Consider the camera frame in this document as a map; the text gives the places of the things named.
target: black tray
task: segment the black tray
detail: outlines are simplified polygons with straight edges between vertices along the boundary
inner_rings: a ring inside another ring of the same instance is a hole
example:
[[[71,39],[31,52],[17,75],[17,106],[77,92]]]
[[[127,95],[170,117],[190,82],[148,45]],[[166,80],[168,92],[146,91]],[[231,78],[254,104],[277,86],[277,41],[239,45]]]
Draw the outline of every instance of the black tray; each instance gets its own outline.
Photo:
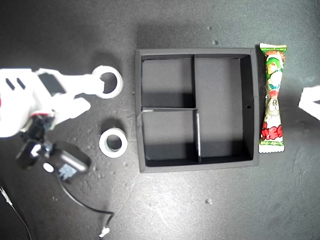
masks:
[[[135,56],[142,173],[258,164],[255,49],[143,49]]]

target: candy wrapper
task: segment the candy wrapper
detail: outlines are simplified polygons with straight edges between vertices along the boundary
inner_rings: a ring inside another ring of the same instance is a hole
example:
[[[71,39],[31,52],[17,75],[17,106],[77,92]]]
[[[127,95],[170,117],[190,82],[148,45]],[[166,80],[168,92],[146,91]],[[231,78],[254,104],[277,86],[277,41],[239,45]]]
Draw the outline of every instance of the candy wrapper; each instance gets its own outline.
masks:
[[[276,153],[285,150],[279,111],[278,95],[284,70],[286,45],[260,43],[266,57],[266,105],[259,142],[259,153]]]

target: dark gray surface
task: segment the dark gray surface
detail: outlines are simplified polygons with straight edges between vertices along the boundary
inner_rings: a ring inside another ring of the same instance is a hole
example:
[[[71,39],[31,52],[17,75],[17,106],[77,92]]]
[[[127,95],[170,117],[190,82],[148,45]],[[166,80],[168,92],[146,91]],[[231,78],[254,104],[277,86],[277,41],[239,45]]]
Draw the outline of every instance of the dark gray surface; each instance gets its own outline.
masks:
[[[201,156],[242,155],[240,60],[196,59],[194,68]]]
[[[125,83],[117,98],[86,96],[91,110],[49,134],[94,159],[96,170],[72,191],[117,213],[107,239],[316,240],[320,122],[297,105],[303,87],[320,84],[319,12],[318,0],[5,1],[0,64],[63,74],[86,74],[105,64],[121,72]],[[251,48],[262,41],[288,45],[279,95],[285,152],[260,155],[259,167],[139,173],[134,50]],[[128,150],[119,159],[108,159],[98,147],[107,119],[127,132]],[[101,217],[71,202],[41,166],[18,169],[20,147],[18,137],[0,140],[0,174],[34,239],[96,239]],[[1,240],[27,239],[1,198],[0,215]]]
[[[194,108],[192,60],[145,60],[142,63],[142,106]]]
[[[143,140],[147,160],[183,160],[198,162],[194,123],[195,111],[146,112]]]

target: tape roll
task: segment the tape roll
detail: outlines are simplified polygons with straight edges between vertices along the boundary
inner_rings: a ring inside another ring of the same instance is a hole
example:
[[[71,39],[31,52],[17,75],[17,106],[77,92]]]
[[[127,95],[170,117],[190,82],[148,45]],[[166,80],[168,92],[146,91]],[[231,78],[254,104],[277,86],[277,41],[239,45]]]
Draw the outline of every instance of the tape roll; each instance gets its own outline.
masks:
[[[118,96],[121,93],[122,88],[124,87],[124,80],[123,80],[121,74],[118,72],[118,70],[115,69],[114,67],[101,65],[101,66],[96,67],[92,71],[93,75],[99,76],[99,77],[101,77],[103,74],[107,74],[107,73],[111,73],[111,74],[115,75],[116,86],[112,92],[109,92],[109,93],[102,92],[102,93],[96,94],[99,98],[102,98],[102,99],[112,99],[112,98]]]
[[[112,149],[108,145],[108,137],[111,135],[117,136],[121,141],[121,147],[119,149]],[[113,127],[102,133],[100,140],[99,140],[99,147],[101,152],[109,158],[115,159],[122,156],[128,147],[128,140],[127,137],[121,129],[117,127]]]

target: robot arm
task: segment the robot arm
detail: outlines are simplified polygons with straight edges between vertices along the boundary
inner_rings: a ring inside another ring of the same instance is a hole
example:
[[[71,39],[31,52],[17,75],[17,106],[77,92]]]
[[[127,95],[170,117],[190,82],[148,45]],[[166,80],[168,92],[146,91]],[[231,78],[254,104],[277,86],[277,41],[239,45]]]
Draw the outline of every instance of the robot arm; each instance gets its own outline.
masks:
[[[103,93],[100,77],[113,73],[117,84],[110,93]],[[88,111],[90,103],[79,94],[97,95],[103,99],[116,97],[123,88],[120,73],[110,66],[98,66],[92,74],[63,75],[57,70],[40,68],[0,69],[0,138],[11,137],[28,128],[30,117],[46,115],[54,118],[50,129]]]

